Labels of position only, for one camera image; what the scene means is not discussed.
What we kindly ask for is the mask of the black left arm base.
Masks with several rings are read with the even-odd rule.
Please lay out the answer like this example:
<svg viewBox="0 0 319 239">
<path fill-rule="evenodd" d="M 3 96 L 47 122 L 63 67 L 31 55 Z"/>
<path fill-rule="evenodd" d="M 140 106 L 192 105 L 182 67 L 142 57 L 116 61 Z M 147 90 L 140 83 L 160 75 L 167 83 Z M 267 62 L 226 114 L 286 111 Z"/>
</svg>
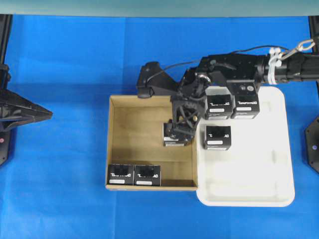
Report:
<svg viewBox="0 0 319 239">
<path fill-rule="evenodd" d="M 0 166 L 8 159 L 11 131 L 0 133 Z"/>
</svg>

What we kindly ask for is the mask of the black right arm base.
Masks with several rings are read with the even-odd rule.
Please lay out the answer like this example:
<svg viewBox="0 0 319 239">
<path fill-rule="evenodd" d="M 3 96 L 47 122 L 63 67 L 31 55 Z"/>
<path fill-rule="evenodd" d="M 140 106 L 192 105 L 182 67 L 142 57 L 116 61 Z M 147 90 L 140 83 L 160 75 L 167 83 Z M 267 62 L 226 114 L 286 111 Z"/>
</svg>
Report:
<svg viewBox="0 0 319 239">
<path fill-rule="evenodd" d="M 319 117 L 316 117 L 305 129 L 305 163 L 316 174 L 319 173 Z"/>
</svg>

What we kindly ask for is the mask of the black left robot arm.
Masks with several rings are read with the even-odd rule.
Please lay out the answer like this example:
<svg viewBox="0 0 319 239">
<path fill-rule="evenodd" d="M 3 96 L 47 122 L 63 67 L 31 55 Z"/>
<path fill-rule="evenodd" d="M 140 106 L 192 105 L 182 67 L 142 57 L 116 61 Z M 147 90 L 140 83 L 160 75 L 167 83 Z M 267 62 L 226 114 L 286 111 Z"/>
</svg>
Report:
<svg viewBox="0 0 319 239">
<path fill-rule="evenodd" d="M 53 113 L 7 89 L 9 67 L 0 65 L 0 130 L 1 132 L 51 119 Z"/>
</svg>

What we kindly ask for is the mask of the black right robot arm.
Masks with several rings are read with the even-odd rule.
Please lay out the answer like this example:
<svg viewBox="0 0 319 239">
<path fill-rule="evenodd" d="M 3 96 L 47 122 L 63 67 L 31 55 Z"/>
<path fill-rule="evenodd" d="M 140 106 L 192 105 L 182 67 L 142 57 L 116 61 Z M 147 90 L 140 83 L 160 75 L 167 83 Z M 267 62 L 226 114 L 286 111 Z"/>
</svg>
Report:
<svg viewBox="0 0 319 239">
<path fill-rule="evenodd" d="M 172 95 L 172 119 L 164 125 L 164 134 L 183 145 L 195 136 L 204 116 L 206 89 L 226 87 L 233 97 L 255 97 L 262 84 L 317 81 L 319 57 L 312 53 L 267 55 L 221 54 L 203 57 L 198 66 L 188 69 Z"/>
</svg>

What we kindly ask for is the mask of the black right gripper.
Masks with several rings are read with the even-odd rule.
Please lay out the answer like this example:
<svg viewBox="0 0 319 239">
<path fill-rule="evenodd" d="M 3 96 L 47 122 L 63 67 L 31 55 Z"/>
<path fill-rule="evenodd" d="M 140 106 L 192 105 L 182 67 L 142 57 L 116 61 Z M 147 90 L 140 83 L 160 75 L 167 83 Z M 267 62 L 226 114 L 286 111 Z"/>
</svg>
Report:
<svg viewBox="0 0 319 239">
<path fill-rule="evenodd" d="M 186 70 L 177 93 L 170 97 L 172 119 L 165 123 L 165 139 L 177 139 L 184 146 L 192 142 L 197 124 L 205 113 L 205 90 L 209 85 L 207 76 L 197 76 L 195 69 Z"/>
</svg>

